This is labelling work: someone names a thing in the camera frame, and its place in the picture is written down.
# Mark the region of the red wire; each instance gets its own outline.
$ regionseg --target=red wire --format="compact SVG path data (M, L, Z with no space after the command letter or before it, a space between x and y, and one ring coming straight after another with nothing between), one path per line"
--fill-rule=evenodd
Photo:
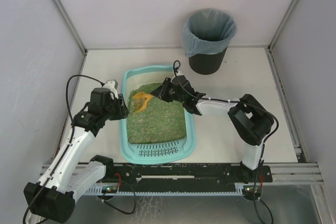
M116 173L115 175L117 175L119 177L119 182L117 184L117 188L119 188L119 186L121 185L121 176L119 173Z
M263 175L259 175L259 178L260 178L260 182L261 182L260 189L262 189L262 186L264 185L264 177L263 177Z

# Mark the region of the black mounting plate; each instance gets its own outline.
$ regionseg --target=black mounting plate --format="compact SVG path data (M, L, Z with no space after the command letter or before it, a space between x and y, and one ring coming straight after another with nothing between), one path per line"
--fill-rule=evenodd
M225 165L225 180L228 183L243 183L244 179L242 176L242 167L240 165L235 164L226 164ZM263 165L259 168L259 175L264 178L264 182L270 183L273 181L271 168L267 165ZM249 183L254 183L255 176L252 176L249 179Z
M270 168L268 166L261 167L259 172L264 176L264 182L272 181ZM137 165L129 163L115 163L114 173L119 173L122 180L129 183L135 192L236 192L235 183L243 183L243 179L238 174L239 164L170 163L161 165ZM118 179L118 177L105 177L104 179L109 178ZM120 186L120 191L131 192L131 189L128 185L123 183Z

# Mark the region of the plastic bag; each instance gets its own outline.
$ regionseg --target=plastic bag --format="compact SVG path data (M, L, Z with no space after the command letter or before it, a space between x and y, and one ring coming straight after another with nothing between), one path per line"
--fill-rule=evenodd
M203 9L190 16L183 26L185 55L214 55L222 52L237 33L233 17L221 10Z

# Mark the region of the white floor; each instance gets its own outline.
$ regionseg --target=white floor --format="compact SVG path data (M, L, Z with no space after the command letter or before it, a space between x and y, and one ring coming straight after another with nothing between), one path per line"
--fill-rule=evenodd
M267 142L264 154L267 163L297 162L292 140L279 101L264 48L228 48L221 68L210 76L191 70L183 49L120 49L91 50L88 52L82 74L101 81L116 79L120 91L123 74L133 68L148 65L172 64L181 61L181 69L196 91L222 99L240 98L252 94L280 122L278 132ZM97 83L81 78L72 106L76 114L90 100ZM243 156L244 142L228 117L194 116L197 145L195 151L180 163L238 163ZM107 122L88 147L81 162L95 155L111 157L122 163L119 148L119 122Z

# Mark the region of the floor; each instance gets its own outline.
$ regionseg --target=floor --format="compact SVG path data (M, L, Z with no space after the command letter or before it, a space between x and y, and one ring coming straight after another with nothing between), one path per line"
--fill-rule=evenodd
M210 76L191 70L183 49L118 49L91 50L88 52L82 74L102 81L116 79L120 91L123 74L148 65L170 65L181 61L181 69L196 91L222 99L236 99L245 93L252 94L280 122L278 132L270 138L265 149L266 163L297 162L275 82L264 48L228 48L221 68ZM82 78L72 106L76 114L90 100L97 84ZM228 117L194 116L196 149L179 163L238 163L244 153L240 139ZM107 122L96 139L83 153L80 162L88 162L95 155L111 157L116 163L125 163L119 147L119 122Z
M262 199L271 209L276 224L321 223L310 186L265 186ZM127 216L103 204L95 196L79 199L66 224L258 224L253 202L242 196L147 196L137 197L136 213ZM131 211L133 197L116 196L114 206ZM267 210L257 203L265 223Z

